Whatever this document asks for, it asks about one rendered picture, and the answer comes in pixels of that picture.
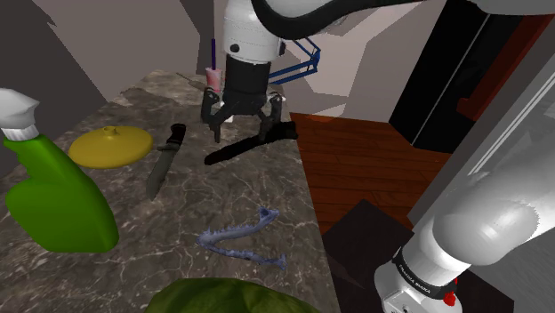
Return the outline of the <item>black door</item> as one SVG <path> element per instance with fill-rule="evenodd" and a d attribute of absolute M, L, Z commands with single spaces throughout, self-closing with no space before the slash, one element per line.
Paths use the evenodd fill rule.
<path fill-rule="evenodd" d="M 390 124 L 416 148 L 454 152 L 553 18 L 446 0 Z"/>

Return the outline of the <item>yellow round lid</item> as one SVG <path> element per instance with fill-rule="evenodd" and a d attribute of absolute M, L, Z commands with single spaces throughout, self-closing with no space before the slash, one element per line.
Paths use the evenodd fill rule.
<path fill-rule="evenodd" d="M 113 169 L 141 160 L 152 147 L 152 136 L 141 128 L 105 126 L 78 137 L 68 156 L 83 167 Z"/>

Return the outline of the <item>blue-grey spiky jawbone toy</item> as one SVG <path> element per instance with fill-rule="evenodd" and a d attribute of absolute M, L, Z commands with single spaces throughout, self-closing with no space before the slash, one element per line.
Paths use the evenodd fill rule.
<path fill-rule="evenodd" d="M 227 228 L 211 231 L 208 229 L 196 238 L 196 243 L 213 253 L 218 253 L 235 259 L 256 262 L 258 265 L 276 265 L 282 270 L 286 270 L 286 255 L 282 253 L 277 259 L 264 258 L 263 256 L 249 250 L 234 250 L 218 247 L 220 241 L 249 237 L 262 230 L 279 216 L 278 209 L 269 209 L 261 206 L 258 209 L 259 220 L 256 224 L 245 224 L 239 226 L 228 226 Z"/>

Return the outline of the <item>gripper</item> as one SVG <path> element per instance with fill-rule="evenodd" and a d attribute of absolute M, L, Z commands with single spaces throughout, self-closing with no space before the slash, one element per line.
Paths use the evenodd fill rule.
<path fill-rule="evenodd" d="M 253 116 L 261 119 L 259 141 L 265 141 L 267 133 L 281 122 L 282 102 L 280 93 L 270 93 L 266 97 L 271 63 L 254 64 L 226 56 L 223 106 L 216 113 L 212 108 L 221 103 L 219 95 L 211 87 L 204 89 L 201 104 L 201 119 L 213 131 L 216 143 L 221 141 L 221 125 L 231 116 Z M 266 116 L 261 107 L 270 104 L 270 114 Z"/>

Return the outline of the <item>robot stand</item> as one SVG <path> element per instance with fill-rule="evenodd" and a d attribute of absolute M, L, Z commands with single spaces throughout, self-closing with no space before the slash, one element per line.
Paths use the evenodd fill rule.
<path fill-rule="evenodd" d="M 374 272 L 414 233 L 366 200 L 323 236 L 341 313 L 383 313 Z M 471 271 L 458 277 L 463 313 L 513 313 L 514 300 Z"/>

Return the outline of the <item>green lettuce head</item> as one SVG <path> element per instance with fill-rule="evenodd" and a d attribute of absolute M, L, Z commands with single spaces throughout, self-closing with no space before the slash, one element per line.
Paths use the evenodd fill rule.
<path fill-rule="evenodd" d="M 179 279 L 154 295 L 144 313 L 320 313 L 263 285 L 225 277 Z"/>

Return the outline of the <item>pink cup purple straw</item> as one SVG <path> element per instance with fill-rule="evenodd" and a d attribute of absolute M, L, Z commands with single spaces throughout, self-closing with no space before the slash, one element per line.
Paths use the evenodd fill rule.
<path fill-rule="evenodd" d="M 210 66 L 205 69 L 206 83 L 215 92 L 221 91 L 221 74 L 222 70 L 217 67 L 216 59 L 216 41 L 214 38 L 211 39 L 211 63 Z"/>

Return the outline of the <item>green spray bottle white cap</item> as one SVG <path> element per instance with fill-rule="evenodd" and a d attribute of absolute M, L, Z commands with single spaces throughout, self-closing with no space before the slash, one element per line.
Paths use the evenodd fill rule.
<path fill-rule="evenodd" d="M 0 131 L 28 178 L 5 196 L 11 216 L 44 249 L 105 253 L 119 235 L 109 204 L 94 181 L 36 128 L 39 102 L 0 88 Z"/>

